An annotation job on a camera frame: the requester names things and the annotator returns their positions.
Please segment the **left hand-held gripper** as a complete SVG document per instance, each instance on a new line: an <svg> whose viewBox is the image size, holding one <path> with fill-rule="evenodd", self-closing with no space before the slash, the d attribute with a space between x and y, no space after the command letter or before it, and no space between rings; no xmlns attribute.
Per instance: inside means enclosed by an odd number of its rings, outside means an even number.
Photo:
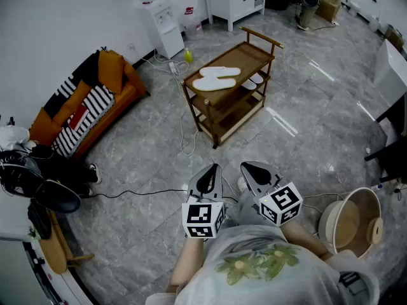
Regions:
<svg viewBox="0 0 407 305"><path fill-rule="evenodd" d="M214 163L200 170L188 184L182 204L182 223L188 238L213 239L226 217L221 167Z"/></svg>

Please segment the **person's right forearm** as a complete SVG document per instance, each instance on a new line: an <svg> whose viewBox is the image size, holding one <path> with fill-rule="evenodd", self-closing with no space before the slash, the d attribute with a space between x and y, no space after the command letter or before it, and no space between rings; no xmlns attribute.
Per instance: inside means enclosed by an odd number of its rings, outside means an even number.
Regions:
<svg viewBox="0 0 407 305"><path fill-rule="evenodd" d="M286 222L280 226L280 230L288 243L308 249L321 260L326 261L332 256L321 240L307 231L297 220Z"/></svg>

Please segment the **person's left forearm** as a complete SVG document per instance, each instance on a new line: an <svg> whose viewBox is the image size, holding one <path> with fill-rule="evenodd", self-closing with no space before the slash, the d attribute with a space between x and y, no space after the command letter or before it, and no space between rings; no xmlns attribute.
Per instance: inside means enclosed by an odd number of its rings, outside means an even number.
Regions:
<svg viewBox="0 0 407 305"><path fill-rule="evenodd" d="M175 293L181 285L188 284L200 270L203 262L203 239L186 238L172 271L166 293Z"/></svg>

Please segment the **person's grey trousers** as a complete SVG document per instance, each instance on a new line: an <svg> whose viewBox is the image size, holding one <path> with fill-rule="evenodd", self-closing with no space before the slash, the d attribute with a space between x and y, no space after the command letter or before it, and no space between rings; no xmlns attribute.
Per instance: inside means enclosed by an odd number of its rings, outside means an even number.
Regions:
<svg viewBox="0 0 407 305"><path fill-rule="evenodd" d="M254 195L248 188L240 193L237 203L237 218L226 219L221 227L226 229L235 226L266 224L266 220L258 213L255 206Z"/></svg>

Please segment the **beige round bucket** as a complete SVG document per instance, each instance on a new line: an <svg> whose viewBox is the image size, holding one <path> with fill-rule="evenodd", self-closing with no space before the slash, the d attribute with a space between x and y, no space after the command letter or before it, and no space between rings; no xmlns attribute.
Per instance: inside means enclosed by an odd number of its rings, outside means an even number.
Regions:
<svg viewBox="0 0 407 305"><path fill-rule="evenodd" d="M356 257L363 257L383 236L382 212L376 193L360 187L343 200L331 203L321 215L318 235L332 254L349 250Z"/></svg>

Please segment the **orange sofa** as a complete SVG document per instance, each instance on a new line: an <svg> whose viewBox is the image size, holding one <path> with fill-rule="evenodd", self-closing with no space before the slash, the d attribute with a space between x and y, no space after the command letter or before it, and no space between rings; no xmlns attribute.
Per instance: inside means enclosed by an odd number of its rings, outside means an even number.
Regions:
<svg viewBox="0 0 407 305"><path fill-rule="evenodd" d="M125 60L123 70L123 89L120 94L114 93L114 105L103 115L101 120L91 129L84 142L72 157L73 160L81 159L88 150L96 143L101 135L115 122L115 120L126 111L137 99L148 96L149 92L142 83L138 73L130 63ZM35 121L29 129L32 140L51 147L56 136L60 133L61 126L53 118L49 117L43 107L38 113Z"/></svg>

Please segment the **light wooden stool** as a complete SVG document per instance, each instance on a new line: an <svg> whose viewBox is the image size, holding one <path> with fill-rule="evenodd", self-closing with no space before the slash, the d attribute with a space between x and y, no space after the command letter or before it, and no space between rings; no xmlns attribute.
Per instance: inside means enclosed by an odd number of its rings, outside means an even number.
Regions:
<svg viewBox="0 0 407 305"><path fill-rule="evenodd" d="M45 260L54 273L61 275L68 268L79 267L80 261L90 260L94 254L75 256L62 233L57 217L54 212L47 211L51 223L51 235L48 239L39 241Z"/></svg>

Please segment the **wooden shelf cart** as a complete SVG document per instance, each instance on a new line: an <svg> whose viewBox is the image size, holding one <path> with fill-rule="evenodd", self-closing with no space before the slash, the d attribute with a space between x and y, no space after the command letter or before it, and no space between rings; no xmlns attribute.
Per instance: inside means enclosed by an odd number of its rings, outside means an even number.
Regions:
<svg viewBox="0 0 407 305"><path fill-rule="evenodd" d="M186 77L182 83L184 96L199 132L204 132L217 148L236 132L265 104L266 87L270 80L275 48L284 45L251 29L243 27L246 40L222 53L203 67L238 67L241 74L233 78L233 88L216 91L196 90L192 82L202 78L199 70ZM242 86L253 74L259 73L264 81L255 90Z"/></svg>

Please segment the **striped blanket with red patch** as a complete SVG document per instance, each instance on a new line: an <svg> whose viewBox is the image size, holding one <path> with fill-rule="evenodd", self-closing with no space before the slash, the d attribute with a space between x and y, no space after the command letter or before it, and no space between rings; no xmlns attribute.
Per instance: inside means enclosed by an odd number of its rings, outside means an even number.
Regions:
<svg viewBox="0 0 407 305"><path fill-rule="evenodd" d="M57 97L65 97L67 100L53 117L61 126L61 131L56 136L52 149L70 158L91 129L114 105L114 93L105 86L88 89L83 85L76 88L68 79L57 90Z"/></svg>

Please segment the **white table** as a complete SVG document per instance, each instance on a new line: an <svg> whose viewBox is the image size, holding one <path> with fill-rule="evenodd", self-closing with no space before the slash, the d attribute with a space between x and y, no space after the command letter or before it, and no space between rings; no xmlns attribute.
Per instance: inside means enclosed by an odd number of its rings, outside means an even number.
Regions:
<svg viewBox="0 0 407 305"><path fill-rule="evenodd" d="M407 93L407 61L387 39L376 54L373 84L388 106Z"/></svg>

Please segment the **black throw with white stripes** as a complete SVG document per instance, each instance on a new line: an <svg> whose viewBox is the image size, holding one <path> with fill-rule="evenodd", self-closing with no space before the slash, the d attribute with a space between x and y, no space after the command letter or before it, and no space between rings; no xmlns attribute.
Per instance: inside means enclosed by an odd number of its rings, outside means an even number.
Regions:
<svg viewBox="0 0 407 305"><path fill-rule="evenodd" d="M49 117L54 118L63 107L75 112L90 90L99 84L99 55L100 50L96 50L57 88L43 107Z"/></svg>

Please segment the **white water dispenser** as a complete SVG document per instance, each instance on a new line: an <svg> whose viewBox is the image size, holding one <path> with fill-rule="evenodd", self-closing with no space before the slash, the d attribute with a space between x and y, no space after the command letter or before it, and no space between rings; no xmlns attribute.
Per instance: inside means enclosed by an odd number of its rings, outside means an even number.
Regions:
<svg viewBox="0 0 407 305"><path fill-rule="evenodd" d="M138 5L138 10L149 39L161 56L171 59L184 49L184 41L170 0L141 4Z"/></svg>

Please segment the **white desk with black edge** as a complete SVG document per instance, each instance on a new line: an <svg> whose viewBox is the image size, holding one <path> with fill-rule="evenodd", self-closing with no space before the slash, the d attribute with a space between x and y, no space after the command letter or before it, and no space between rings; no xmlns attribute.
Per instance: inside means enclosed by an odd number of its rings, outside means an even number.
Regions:
<svg viewBox="0 0 407 305"><path fill-rule="evenodd" d="M28 206L29 199L0 187L0 305L52 305L29 258L31 250L37 257L43 253L39 241L29 236ZM55 274L48 263L40 268L62 305L99 305L72 273Z"/></svg>

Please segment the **cardboard box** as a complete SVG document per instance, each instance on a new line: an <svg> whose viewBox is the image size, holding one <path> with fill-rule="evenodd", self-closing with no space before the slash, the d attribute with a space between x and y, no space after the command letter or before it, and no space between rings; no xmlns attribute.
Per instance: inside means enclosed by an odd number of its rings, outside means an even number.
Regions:
<svg viewBox="0 0 407 305"><path fill-rule="evenodd" d="M320 5L315 14L329 22L333 22L340 7L341 0L320 0Z"/></svg>

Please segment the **black frame desk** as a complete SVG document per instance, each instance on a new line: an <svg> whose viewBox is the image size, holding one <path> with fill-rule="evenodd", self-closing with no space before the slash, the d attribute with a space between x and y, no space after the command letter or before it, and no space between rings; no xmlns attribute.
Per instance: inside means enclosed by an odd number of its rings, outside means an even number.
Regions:
<svg viewBox="0 0 407 305"><path fill-rule="evenodd" d="M385 118L394 127L396 140L366 156L364 160L378 160L382 170L387 173L385 177L379 178L380 183L394 179L407 180L407 93L377 117L375 121L380 123Z"/></svg>

